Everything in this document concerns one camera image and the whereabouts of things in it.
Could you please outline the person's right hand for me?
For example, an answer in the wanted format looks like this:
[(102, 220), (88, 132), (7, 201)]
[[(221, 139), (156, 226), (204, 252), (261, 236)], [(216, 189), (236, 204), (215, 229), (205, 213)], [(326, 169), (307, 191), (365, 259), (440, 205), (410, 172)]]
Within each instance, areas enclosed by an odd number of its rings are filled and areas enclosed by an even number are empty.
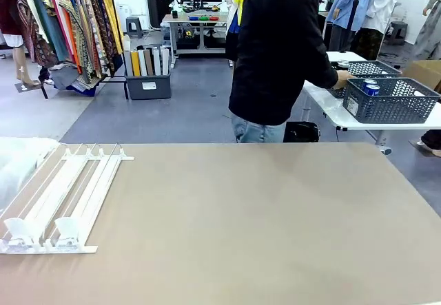
[(332, 87), (334, 90), (340, 90), (347, 85), (349, 79), (355, 78), (350, 72), (346, 70), (337, 70), (338, 80), (336, 84)]

